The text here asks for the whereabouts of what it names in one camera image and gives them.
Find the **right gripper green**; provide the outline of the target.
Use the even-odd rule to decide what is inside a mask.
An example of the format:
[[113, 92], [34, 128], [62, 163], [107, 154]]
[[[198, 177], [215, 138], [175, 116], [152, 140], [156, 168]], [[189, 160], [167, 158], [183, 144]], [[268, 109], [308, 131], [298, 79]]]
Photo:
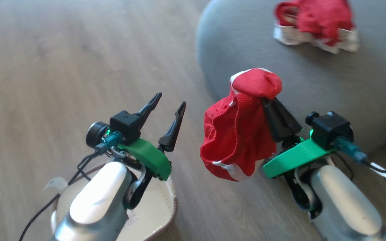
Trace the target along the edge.
[[[274, 142], [279, 143], [285, 139], [289, 139], [303, 130], [302, 125], [300, 125], [297, 119], [294, 118], [279, 99], [276, 98], [274, 101], [271, 101], [262, 98], [262, 104], [268, 121], [268, 128]], [[313, 139], [309, 138], [274, 157], [263, 166], [263, 170], [268, 178], [274, 178], [311, 163], [335, 150], [334, 147], [325, 150], [317, 145]]]

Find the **grey fabric sofa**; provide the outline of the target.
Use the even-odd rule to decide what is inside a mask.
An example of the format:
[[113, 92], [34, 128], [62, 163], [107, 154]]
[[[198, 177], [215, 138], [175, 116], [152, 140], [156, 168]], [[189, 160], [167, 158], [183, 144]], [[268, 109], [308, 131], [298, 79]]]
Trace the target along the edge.
[[196, 44], [213, 98], [228, 95], [235, 73], [266, 68], [282, 79], [278, 98], [299, 122], [312, 111], [335, 111], [351, 122], [362, 149], [386, 149], [386, 0], [350, 0], [360, 47], [339, 54], [275, 40], [277, 2], [212, 0], [206, 6]]

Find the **beige laundry basket brown rim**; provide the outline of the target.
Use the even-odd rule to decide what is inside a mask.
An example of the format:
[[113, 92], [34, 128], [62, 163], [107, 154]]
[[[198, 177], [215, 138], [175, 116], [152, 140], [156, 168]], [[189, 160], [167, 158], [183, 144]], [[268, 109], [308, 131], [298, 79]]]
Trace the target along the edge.
[[130, 178], [119, 162], [102, 164], [68, 185], [62, 177], [50, 180], [46, 189], [58, 191], [52, 205], [51, 241], [151, 241], [167, 229], [177, 212], [177, 197], [171, 179], [152, 180], [140, 203], [127, 210], [124, 194]]

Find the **red garment thin white trim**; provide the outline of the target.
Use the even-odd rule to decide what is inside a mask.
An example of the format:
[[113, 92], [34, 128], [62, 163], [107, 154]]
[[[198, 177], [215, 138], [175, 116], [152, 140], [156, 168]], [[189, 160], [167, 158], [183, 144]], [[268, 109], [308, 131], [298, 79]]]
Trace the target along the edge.
[[282, 81], [270, 70], [252, 68], [232, 75], [229, 84], [228, 96], [205, 112], [200, 157], [214, 176], [237, 182], [277, 151], [261, 100], [273, 100]]

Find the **red garment wide white band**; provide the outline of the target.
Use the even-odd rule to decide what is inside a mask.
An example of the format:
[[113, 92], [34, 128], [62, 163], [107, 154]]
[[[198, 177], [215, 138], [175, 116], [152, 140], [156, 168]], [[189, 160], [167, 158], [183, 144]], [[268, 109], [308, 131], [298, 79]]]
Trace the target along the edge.
[[288, 0], [274, 14], [273, 38], [285, 45], [309, 43], [334, 54], [360, 47], [348, 0]]

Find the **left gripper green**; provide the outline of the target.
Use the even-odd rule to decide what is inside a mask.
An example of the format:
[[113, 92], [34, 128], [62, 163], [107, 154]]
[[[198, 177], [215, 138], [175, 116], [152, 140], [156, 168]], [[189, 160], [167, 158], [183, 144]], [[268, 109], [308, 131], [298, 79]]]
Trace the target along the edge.
[[[140, 119], [139, 129], [143, 128], [149, 115], [157, 107], [161, 97], [162, 93], [156, 93], [156, 95], [139, 112], [134, 114]], [[118, 148], [127, 150], [136, 158], [136, 160], [146, 168], [150, 169], [153, 175], [162, 181], [167, 181], [172, 172], [172, 167], [169, 159], [163, 152], [173, 152], [175, 149], [186, 107], [186, 102], [182, 102], [175, 112], [174, 121], [171, 123], [166, 133], [160, 137], [158, 148], [142, 138], [136, 139], [130, 145], [119, 143]]]

